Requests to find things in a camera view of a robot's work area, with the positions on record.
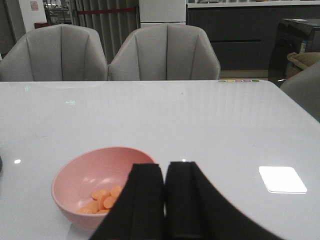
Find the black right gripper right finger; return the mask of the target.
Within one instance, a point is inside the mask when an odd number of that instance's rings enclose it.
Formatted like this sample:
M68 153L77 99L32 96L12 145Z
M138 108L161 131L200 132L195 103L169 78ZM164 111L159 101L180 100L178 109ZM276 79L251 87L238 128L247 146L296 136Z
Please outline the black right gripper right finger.
M171 162L165 192L168 240L279 239L233 206L195 162Z

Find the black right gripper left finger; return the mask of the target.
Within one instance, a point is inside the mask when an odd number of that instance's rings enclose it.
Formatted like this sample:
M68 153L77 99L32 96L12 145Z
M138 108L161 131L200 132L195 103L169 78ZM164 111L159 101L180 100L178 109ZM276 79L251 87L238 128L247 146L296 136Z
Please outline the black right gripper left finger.
M135 163L111 211L91 240L161 240L164 181L155 163Z

